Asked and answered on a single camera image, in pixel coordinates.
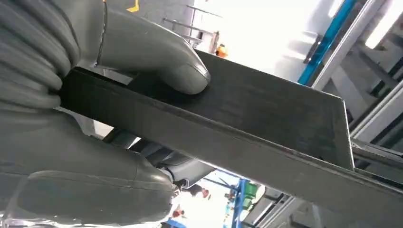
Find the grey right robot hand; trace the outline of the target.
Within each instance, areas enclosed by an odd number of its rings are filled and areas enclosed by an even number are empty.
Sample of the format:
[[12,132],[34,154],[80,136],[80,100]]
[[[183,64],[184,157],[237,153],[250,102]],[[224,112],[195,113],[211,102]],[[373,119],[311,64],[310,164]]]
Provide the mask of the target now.
[[76,66],[156,71],[194,95],[210,75],[177,34],[106,0],[0,3],[0,192],[6,218],[75,224],[157,222],[173,184],[142,155],[86,136],[58,110]]

